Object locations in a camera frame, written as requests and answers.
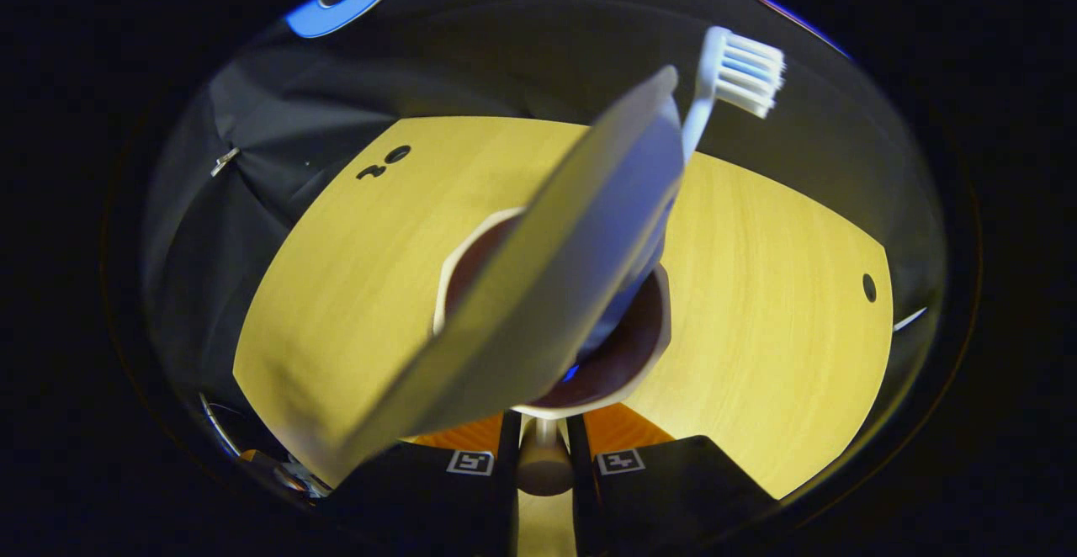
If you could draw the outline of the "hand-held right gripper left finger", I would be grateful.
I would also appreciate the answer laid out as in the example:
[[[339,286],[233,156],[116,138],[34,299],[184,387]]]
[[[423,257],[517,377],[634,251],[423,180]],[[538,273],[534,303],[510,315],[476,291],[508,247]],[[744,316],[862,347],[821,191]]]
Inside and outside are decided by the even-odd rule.
[[[515,410],[398,441],[356,467],[324,515],[377,556],[516,556]]]

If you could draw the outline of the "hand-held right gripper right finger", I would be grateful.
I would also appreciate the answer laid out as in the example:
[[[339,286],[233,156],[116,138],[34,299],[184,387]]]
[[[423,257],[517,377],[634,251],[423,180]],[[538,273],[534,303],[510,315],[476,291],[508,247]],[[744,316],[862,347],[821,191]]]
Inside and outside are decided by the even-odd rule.
[[[623,404],[570,416],[581,556],[728,556],[777,499],[712,438],[674,438]]]

